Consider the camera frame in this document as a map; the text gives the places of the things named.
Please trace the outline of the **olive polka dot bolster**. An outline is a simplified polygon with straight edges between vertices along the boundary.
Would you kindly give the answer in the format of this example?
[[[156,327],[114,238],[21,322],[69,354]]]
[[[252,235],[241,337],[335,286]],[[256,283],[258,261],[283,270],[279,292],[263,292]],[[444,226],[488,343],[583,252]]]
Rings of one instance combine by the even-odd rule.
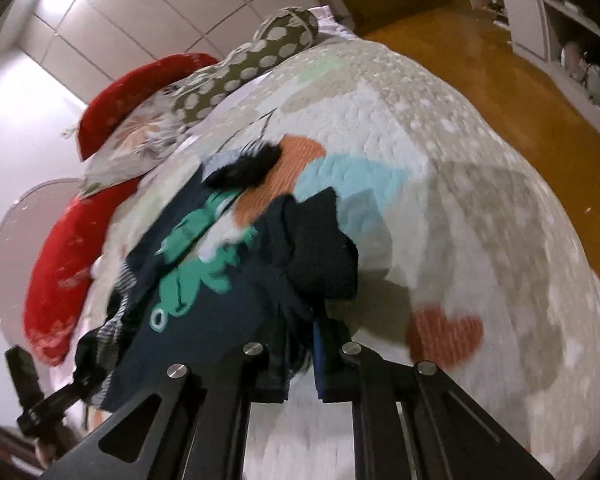
[[[317,18],[309,9],[278,10],[222,61],[185,78],[173,95],[171,112],[184,125],[197,125],[244,84],[312,47],[317,35]]]

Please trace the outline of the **white curved headboard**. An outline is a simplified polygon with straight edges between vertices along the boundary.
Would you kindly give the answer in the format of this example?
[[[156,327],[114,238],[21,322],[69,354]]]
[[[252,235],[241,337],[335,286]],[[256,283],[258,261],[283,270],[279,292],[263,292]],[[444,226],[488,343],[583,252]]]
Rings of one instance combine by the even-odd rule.
[[[23,310],[32,269],[55,222],[78,194],[77,178],[43,182],[18,198],[0,223],[0,329],[23,338]]]

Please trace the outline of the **red bolster pillow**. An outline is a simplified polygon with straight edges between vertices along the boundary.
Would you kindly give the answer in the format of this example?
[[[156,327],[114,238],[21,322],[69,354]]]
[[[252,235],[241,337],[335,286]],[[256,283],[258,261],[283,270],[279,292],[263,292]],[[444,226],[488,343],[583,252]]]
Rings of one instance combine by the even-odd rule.
[[[55,222],[31,272],[23,329],[31,353],[48,366],[65,361],[102,254],[114,212],[132,196],[137,178],[88,196],[76,196]]]
[[[82,160],[95,154],[129,114],[158,90],[219,62],[201,53],[177,53],[140,66],[114,81],[87,105],[76,133]]]

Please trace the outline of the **red lower bolster pillow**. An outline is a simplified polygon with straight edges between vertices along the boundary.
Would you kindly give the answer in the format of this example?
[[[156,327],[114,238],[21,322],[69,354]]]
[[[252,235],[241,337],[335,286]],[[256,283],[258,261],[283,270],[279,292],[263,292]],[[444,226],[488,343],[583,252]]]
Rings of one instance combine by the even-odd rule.
[[[31,353],[48,366],[65,361],[102,254],[114,212],[132,196],[137,178],[88,196],[76,196],[55,222],[31,272],[23,329]]]

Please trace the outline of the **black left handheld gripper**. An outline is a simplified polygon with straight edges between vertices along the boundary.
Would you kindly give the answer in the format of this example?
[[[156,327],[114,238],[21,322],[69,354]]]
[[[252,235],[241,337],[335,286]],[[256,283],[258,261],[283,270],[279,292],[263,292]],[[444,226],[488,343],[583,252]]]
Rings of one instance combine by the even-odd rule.
[[[22,413],[17,424],[27,438],[58,443],[65,427],[66,411],[78,401],[86,400],[104,382],[107,372],[95,366],[90,372],[78,375],[68,385],[46,396],[38,382],[32,356],[19,346],[5,352],[5,359]]]

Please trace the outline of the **red upper bolster pillow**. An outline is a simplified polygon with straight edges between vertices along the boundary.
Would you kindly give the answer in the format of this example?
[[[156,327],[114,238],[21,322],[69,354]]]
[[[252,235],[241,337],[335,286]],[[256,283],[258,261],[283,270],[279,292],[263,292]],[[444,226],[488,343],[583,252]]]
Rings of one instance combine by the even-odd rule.
[[[87,105],[76,133],[82,160],[95,154],[129,114],[158,90],[219,62],[201,53],[177,53],[140,66],[114,81]]]

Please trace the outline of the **white built-in wardrobe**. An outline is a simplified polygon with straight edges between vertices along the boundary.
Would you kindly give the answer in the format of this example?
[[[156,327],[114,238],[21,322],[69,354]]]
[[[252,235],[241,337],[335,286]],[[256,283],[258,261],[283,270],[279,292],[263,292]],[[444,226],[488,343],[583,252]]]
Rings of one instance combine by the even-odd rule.
[[[317,0],[38,0],[20,48],[82,102],[174,53],[222,58],[284,6]]]

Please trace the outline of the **floral grey pillow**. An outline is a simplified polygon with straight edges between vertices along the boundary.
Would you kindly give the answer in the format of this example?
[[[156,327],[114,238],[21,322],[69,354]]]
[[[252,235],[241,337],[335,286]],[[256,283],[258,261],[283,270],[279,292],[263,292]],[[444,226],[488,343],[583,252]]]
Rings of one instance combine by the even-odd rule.
[[[132,111],[88,160],[80,195],[141,177],[159,166],[185,140],[187,131],[171,110],[174,84],[156,92]]]

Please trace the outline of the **heart patterned quilt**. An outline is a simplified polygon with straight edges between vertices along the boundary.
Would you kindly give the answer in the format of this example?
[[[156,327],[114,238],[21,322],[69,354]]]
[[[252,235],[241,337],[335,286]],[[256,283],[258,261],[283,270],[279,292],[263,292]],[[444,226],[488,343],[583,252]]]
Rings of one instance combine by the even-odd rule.
[[[370,41],[306,50],[232,95],[114,214],[87,296],[104,322],[126,258],[202,161],[283,151],[201,240],[210,256],[277,195],[333,188],[358,246],[353,337],[439,364],[557,479],[600,472],[600,280],[550,187],[468,100]]]

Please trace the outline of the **dark navy striped pants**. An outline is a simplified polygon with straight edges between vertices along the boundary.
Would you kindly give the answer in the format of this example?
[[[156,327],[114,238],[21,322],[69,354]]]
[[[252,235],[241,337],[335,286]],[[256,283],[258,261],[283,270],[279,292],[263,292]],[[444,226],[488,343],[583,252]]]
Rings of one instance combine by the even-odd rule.
[[[87,402],[112,412],[174,363],[211,375],[258,342],[270,364],[265,402],[288,394],[327,301],[358,291],[358,250],[337,220],[337,194],[294,197],[321,144],[283,136],[207,159],[123,260],[104,324],[76,350]]]

